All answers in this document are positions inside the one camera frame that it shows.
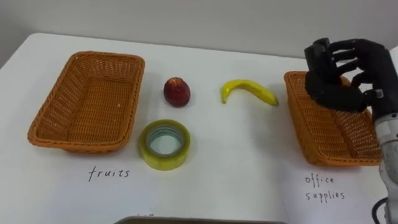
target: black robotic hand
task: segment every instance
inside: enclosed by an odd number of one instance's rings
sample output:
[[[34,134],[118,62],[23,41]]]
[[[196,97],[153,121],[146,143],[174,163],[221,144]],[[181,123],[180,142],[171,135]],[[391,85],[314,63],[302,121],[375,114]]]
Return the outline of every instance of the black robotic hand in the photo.
[[[372,106],[373,119],[398,112],[398,76],[389,51],[381,44],[365,39],[330,43],[316,40],[305,49],[309,72],[305,89],[319,105],[332,110],[362,112]],[[350,60],[337,67],[336,62]],[[342,84],[340,76],[360,68],[351,86]],[[364,93],[360,84],[371,83]]]

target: basket rim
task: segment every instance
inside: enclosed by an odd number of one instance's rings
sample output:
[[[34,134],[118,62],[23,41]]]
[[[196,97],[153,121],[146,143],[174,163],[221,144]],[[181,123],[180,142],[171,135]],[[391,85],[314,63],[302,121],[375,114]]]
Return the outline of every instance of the basket rim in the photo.
[[[68,73],[68,70],[70,68],[70,65],[81,55],[107,55],[111,57],[128,57],[128,58],[133,58],[138,61],[138,69],[135,75],[143,76],[144,74],[144,68],[145,68],[145,60],[138,56],[138,55],[131,55],[131,54],[119,54],[119,53],[109,53],[109,52],[97,52],[97,51],[79,51],[71,55],[67,61],[67,63],[64,65],[61,74],[58,76],[57,80],[54,83],[53,88],[51,89],[50,93],[47,95],[43,105],[40,107],[39,111],[37,112],[34,120],[32,121],[30,128],[27,133],[27,138],[30,143],[36,146],[43,146],[43,147],[62,147],[62,146],[87,146],[87,147],[92,147],[92,146],[118,146],[120,145],[126,138],[128,138],[128,134],[130,133],[131,129],[131,123],[134,121],[134,112],[135,109],[133,107],[134,105],[134,99],[131,98],[129,102],[131,103],[130,107],[126,107],[127,111],[125,114],[129,114],[129,120],[128,124],[125,126],[123,130],[120,131],[120,135],[118,136],[117,140],[113,141],[103,141],[103,142],[82,142],[82,141],[62,141],[62,140],[54,140],[54,139],[47,139],[47,138],[39,138],[37,136],[37,131],[35,130],[35,127],[40,124],[42,121],[42,118],[47,111],[48,106],[53,102],[53,99],[55,98],[55,94],[59,91],[61,85],[58,85],[59,83],[62,83],[64,79],[66,78],[66,74]],[[138,85],[135,86],[134,89],[140,89],[141,83],[138,83]]]

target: cable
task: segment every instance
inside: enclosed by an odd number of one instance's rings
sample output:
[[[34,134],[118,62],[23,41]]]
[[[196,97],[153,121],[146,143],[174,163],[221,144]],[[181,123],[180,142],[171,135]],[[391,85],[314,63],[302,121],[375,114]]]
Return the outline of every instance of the cable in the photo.
[[[386,203],[386,202],[387,202],[387,197],[385,197],[385,198],[383,198],[383,199],[380,199],[378,202],[376,202],[376,203],[373,205],[373,208],[372,208],[372,218],[373,218],[374,224],[380,224],[380,221],[379,221],[379,219],[377,218],[377,210],[379,209],[379,207],[380,207],[382,204],[384,204],[384,203]]]

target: white paper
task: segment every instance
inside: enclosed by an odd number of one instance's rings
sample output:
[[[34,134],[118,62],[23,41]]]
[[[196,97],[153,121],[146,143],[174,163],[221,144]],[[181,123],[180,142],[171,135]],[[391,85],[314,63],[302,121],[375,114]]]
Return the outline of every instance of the white paper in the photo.
[[[371,224],[358,169],[287,165],[282,192],[291,224]]]

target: tape roll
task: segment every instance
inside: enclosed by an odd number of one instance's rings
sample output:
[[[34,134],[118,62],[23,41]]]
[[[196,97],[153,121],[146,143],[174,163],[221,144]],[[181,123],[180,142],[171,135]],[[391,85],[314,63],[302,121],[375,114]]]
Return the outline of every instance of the tape roll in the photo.
[[[162,147],[166,146],[159,144],[160,149],[154,149],[152,143],[161,136],[175,138],[179,147],[172,151],[160,152]],[[163,119],[146,126],[139,136],[138,143],[142,158],[148,166],[157,170],[172,170],[185,162],[189,151],[190,134],[184,125]]]

